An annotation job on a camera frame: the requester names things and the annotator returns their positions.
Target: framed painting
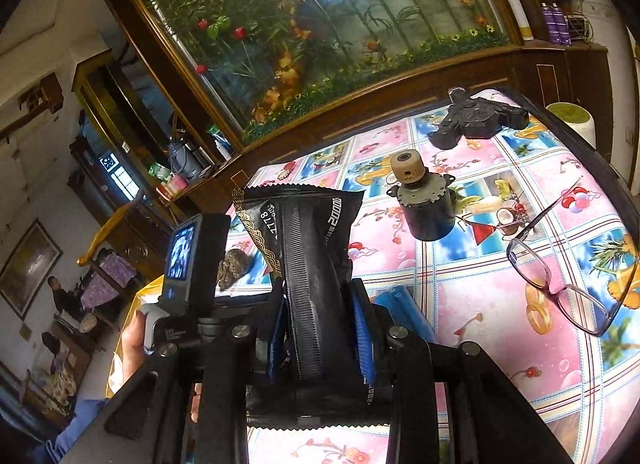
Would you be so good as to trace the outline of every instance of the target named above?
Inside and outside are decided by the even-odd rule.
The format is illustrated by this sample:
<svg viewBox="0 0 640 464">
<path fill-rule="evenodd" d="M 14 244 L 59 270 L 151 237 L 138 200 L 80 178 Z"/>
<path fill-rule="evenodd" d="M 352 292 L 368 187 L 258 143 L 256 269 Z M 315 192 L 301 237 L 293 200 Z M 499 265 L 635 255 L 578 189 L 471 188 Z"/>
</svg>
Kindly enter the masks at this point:
<svg viewBox="0 0 640 464">
<path fill-rule="evenodd" d="M 21 320 L 60 256 L 62 250 L 36 219 L 0 271 L 0 293 Z"/>
</svg>

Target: bolt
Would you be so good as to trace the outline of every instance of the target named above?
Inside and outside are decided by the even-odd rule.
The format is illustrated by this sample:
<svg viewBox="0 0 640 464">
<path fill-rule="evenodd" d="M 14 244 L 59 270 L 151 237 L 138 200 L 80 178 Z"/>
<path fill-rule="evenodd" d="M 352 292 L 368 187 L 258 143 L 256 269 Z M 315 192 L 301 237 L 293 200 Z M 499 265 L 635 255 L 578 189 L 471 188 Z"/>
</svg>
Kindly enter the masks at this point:
<svg viewBox="0 0 640 464">
<path fill-rule="evenodd" d="M 480 345 L 478 343 L 474 343 L 473 341 L 465 341 L 462 343 L 462 351 L 467 356 L 477 356 L 480 353 Z"/>
<path fill-rule="evenodd" d="M 231 333 L 234 338 L 246 338 L 251 332 L 251 327 L 248 325 L 236 325 L 231 329 Z"/>
<path fill-rule="evenodd" d="M 399 325 L 393 325 L 392 327 L 389 327 L 389 335 L 395 339 L 406 338 L 408 333 L 409 331 L 407 329 Z"/>
<path fill-rule="evenodd" d="M 178 351 L 178 347 L 175 343 L 165 343 L 160 347 L 158 352 L 163 358 L 168 358 L 169 356 L 173 356 Z"/>
</svg>

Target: blue sleeve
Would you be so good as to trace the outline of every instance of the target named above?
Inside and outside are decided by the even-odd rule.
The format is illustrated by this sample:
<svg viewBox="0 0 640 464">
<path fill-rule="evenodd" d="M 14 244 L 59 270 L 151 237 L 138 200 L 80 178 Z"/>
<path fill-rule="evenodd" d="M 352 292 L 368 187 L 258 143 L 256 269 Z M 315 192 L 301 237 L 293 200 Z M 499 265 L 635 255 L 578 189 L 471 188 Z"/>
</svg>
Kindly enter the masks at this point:
<svg viewBox="0 0 640 464">
<path fill-rule="evenodd" d="M 76 416 L 69 426 L 55 440 L 47 440 L 31 451 L 33 464 L 58 464 L 106 403 L 107 399 L 78 399 Z"/>
</svg>

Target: ceiling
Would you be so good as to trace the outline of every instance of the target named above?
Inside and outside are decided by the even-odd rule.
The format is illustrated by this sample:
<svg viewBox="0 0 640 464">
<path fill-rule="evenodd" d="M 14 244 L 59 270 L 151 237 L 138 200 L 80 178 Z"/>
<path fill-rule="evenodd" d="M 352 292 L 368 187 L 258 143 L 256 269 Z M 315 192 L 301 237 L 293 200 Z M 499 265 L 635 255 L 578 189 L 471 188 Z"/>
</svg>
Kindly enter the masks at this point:
<svg viewBox="0 0 640 464">
<path fill-rule="evenodd" d="M 55 116 L 43 112 L 0 144 L 0 242 L 21 207 L 49 184 L 66 184 L 76 168 L 68 149 L 79 132 L 81 109 L 70 91 L 72 47 L 97 36 L 117 56 L 125 41 L 103 0 L 20 0 L 4 28 L 1 17 L 0 128 L 27 112 L 18 108 L 18 95 L 51 72 L 65 101 Z"/>
</svg>

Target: fish tank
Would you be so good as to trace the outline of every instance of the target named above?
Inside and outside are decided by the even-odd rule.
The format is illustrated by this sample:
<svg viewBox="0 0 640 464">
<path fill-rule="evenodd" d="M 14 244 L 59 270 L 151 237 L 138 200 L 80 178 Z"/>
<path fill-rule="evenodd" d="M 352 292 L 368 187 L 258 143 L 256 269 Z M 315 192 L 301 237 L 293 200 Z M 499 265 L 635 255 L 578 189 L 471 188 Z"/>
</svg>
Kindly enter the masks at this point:
<svg viewBox="0 0 640 464">
<path fill-rule="evenodd" d="M 245 145 L 386 78 L 510 42 L 493 0 L 139 1 Z"/>
</svg>

